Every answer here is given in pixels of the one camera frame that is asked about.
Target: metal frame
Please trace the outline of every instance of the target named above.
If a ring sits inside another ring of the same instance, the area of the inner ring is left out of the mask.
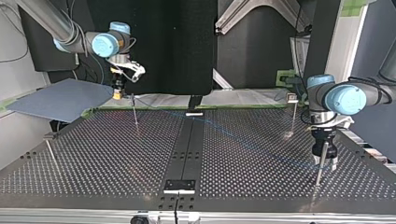
[[[173,212],[138,212],[122,210],[64,209],[0,209],[0,223],[129,223],[134,216],[148,217],[150,223],[175,223]],[[396,223],[396,216],[351,214],[250,214],[178,212],[179,221],[186,223]]]
[[[222,77],[216,69],[213,69],[213,80],[218,83],[225,91],[232,91],[233,86]]]
[[[79,125],[83,119],[78,119],[68,127],[61,130],[61,135],[69,132]],[[359,215],[359,214],[393,214],[394,202],[362,203],[356,206],[356,201],[322,201],[294,199],[291,201],[268,201],[268,200],[243,200],[243,199],[206,199],[199,195],[199,185],[201,178],[200,167],[202,166],[203,157],[203,141],[204,141],[205,122],[196,119],[186,119],[180,130],[181,136],[177,141],[174,151],[177,152],[175,159],[170,160],[167,172],[163,181],[166,179],[195,179],[196,194],[195,195],[165,195],[159,193],[155,197],[133,198],[133,199],[116,199],[109,197],[73,197],[73,196],[57,196],[57,197],[37,197],[21,195],[18,197],[1,196],[2,202],[7,204],[8,208],[0,208],[0,223],[2,221],[10,222],[39,222],[40,220],[61,220],[64,223],[72,223],[78,220],[78,223],[91,220],[90,223],[108,223],[122,222],[129,220],[133,215],[145,215],[135,212],[142,208],[149,212],[146,215],[150,217],[160,217],[162,223],[173,223],[174,212],[177,210],[177,216],[180,220],[191,220],[191,217],[199,216],[200,220],[216,223],[221,221],[235,222],[265,222],[265,221],[290,221],[290,222],[306,222],[323,221],[323,222],[351,222],[359,221],[363,223],[377,222],[378,220],[388,223],[396,223],[396,216],[380,216],[380,215]],[[366,155],[363,148],[350,140],[343,133],[339,133],[337,141],[341,141],[348,149],[361,155],[363,162],[368,163],[370,167],[378,171],[378,174],[387,180],[394,178],[394,173],[386,169],[381,162],[373,160]],[[31,150],[32,159],[39,150],[45,150],[45,143]],[[21,167],[27,160],[14,161],[7,169],[0,171],[0,175],[4,175],[9,171],[13,171],[17,167]],[[23,202],[26,209],[20,209],[18,202]],[[37,209],[38,207],[62,207],[62,209]],[[324,213],[356,213],[357,215],[329,215]]]
[[[296,24],[300,5],[296,0],[234,0],[216,22],[216,31],[226,35],[239,21],[256,7],[272,7],[293,27]],[[301,12],[297,31],[301,32],[310,24],[310,20]]]

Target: metal table surface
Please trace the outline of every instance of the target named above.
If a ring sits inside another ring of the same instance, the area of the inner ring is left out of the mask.
[[[1,208],[396,215],[396,175],[342,133],[315,188],[308,127],[291,108],[97,111],[0,171]],[[165,195],[168,179],[194,195]]]

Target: cable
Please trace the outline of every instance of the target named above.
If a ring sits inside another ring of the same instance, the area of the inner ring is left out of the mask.
[[[339,83],[339,84],[333,86],[332,88],[330,88],[328,91],[334,89],[337,86],[348,84],[348,83],[358,83],[358,84],[363,84],[363,85],[374,87],[378,91],[381,91],[382,93],[384,93],[387,96],[388,101],[385,103],[386,105],[389,105],[393,102],[393,99],[392,99],[392,96],[390,95],[390,93],[387,92],[386,90],[384,90],[380,85],[384,85],[384,86],[395,86],[395,85],[390,84],[390,83],[376,82],[376,81],[372,81],[371,79],[367,79],[367,78],[349,77],[348,82]]]
[[[136,41],[137,41],[137,39],[136,38],[134,38],[134,37],[131,37],[129,40],[133,40],[134,42],[132,42],[129,46],[128,46],[128,48],[126,48],[125,50],[123,50],[123,51],[126,51],[126,50],[129,50],[131,47],[133,47],[134,46],[134,44],[136,43]]]
[[[18,14],[18,12],[10,5],[6,4],[6,3],[1,3],[0,4],[0,11],[1,13],[7,18],[7,20],[9,21],[9,23],[14,27],[14,29],[20,33],[23,37],[25,37],[25,34],[23,33],[23,31],[21,31],[18,26],[12,21],[12,19],[7,15],[7,13],[2,9],[2,7],[7,7],[9,8],[14,14],[15,16],[21,21],[21,17]],[[22,54],[22,56],[19,56],[17,58],[14,59],[7,59],[7,60],[1,60],[0,63],[12,63],[12,62],[16,62],[24,57],[26,57],[26,55],[29,53],[29,46],[27,45],[27,40],[26,38],[24,38],[25,43],[26,43],[26,51]]]
[[[281,101],[282,99],[284,99],[283,97],[281,97],[281,98],[279,98],[279,99],[276,99],[276,98],[280,95],[280,93],[286,93],[286,95],[285,95],[285,98],[286,98],[286,96],[288,95],[289,91],[288,91],[287,89],[282,89],[280,92],[278,92],[278,93],[275,95],[274,101],[279,102],[279,101]]]
[[[76,80],[78,80],[78,77],[77,77],[77,74],[76,74],[75,70],[72,70],[72,72],[73,72],[73,75],[75,76]]]
[[[72,2],[72,6],[70,7],[70,19],[73,20],[73,8],[74,8],[74,4],[76,3],[76,0],[73,0]]]
[[[20,33],[21,35],[25,36],[25,34],[23,33],[22,30],[20,30],[20,28],[18,28],[18,26],[12,21],[12,19],[7,15],[7,13],[2,9],[2,7],[7,7],[8,9],[10,9],[14,15],[19,19],[19,21],[21,20],[20,15],[18,14],[17,10],[15,10],[12,6],[9,6],[5,3],[0,4],[0,9],[1,9],[1,13],[7,18],[7,20],[9,21],[9,23],[12,24],[12,26],[15,28],[16,31],[18,31],[18,33]]]
[[[301,74],[301,71],[300,71],[300,63],[299,63],[299,60],[298,60],[298,53],[297,53],[297,35],[298,35],[297,29],[298,29],[298,21],[299,21],[299,19],[301,17],[302,11],[303,11],[303,8],[300,6],[300,8],[298,9],[296,24],[294,26],[294,30],[295,30],[295,33],[294,33],[294,54],[295,54],[296,61],[297,61],[298,77],[300,78],[300,80],[303,83],[304,90],[305,90],[306,94],[308,94],[308,88],[305,86],[303,75]]]
[[[86,73],[86,74],[87,74],[87,68],[90,69],[90,71],[93,72],[93,73],[95,74],[95,77],[93,77],[93,76],[91,75],[91,73],[88,73],[88,76],[90,76],[90,78],[92,79],[92,81],[98,82],[98,74],[97,74],[87,63],[85,63],[84,61],[80,60],[80,62],[81,62],[81,64],[82,64],[82,66],[84,66],[84,69],[85,69],[85,73]]]
[[[105,71],[103,70],[102,65],[99,63],[99,61],[95,58],[95,56],[93,56],[91,53],[90,55],[93,57],[93,59],[99,64],[100,67],[100,71],[102,73],[102,81],[100,82],[101,85],[103,85],[103,82],[105,81]]]
[[[115,65],[113,62],[111,62],[110,60],[106,60],[106,61],[107,61],[108,63],[110,63],[112,66],[116,67],[119,71],[121,71],[121,74],[122,74],[123,76],[125,76],[128,80],[134,82],[134,81],[132,80],[131,77],[128,77],[128,75],[126,75],[126,74],[123,72],[123,70],[122,70],[121,68],[119,68],[118,66],[116,66],[116,65]]]

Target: black cable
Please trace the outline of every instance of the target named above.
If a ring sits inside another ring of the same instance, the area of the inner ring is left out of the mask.
[[[390,93],[379,86],[379,85],[384,85],[384,83],[382,83],[382,82],[373,82],[370,79],[361,78],[361,77],[349,77],[348,78],[348,82],[339,83],[339,84],[333,86],[332,88],[330,88],[328,91],[334,89],[335,87],[337,87],[339,85],[344,85],[344,84],[347,84],[347,83],[358,83],[358,84],[363,84],[363,85],[367,85],[367,86],[371,86],[371,87],[376,88],[377,90],[381,91],[382,93],[384,93],[387,96],[388,101],[385,103],[386,105],[391,104],[392,101],[393,101],[392,96],[390,95]]]
[[[90,65],[87,64],[87,63],[85,63],[84,61],[80,60],[80,62],[81,62],[81,64],[82,64],[84,67],[88,68],[90,71],[92,71],[92,72],[95,74],[95,82],[98,82],[99,76],[98,76],[98,74],[95,72],[95,70],[93,70],[93,69],[90,67]]]
[[[384,78],[384,80],[386,80],[386,81],[388,81],[388,82],[391,82],[391,83],[394,83],[394,84],[396,85],[396,81],[395,81],[395,80],[392,80],[392,79],[390,79],[390,78],[385,77],[384,75],[382,75],[381,71],[378,71],[378,75],[379,75],[380,77]]]

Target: robotic arm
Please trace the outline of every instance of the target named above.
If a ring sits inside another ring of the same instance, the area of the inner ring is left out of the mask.
[[[110,23],[107,33],[87,32],[58,10],[49,0],[16,0],[33,19],[43,26],[53,37],[57,49],[68,53],[96,54],[107,58],[115,68],[116,82],[114,97],[120,99],[126,79],[137,82],[146,73],[139,63],[129,59],[131,44],[131,28],[128,24],[118,21]],[[134,71],[132,78],[125,75],[122,68]]]
[[[366,106],[391,104],[396,99],[396,41],[376,77],[351,77],[349,81],[335,84],[331,75],[318,75],[307,80],[312,147],[316,164],[325,160],[336,168],[338,150],[332,140],[337,125],[353,122],[355,115]]]

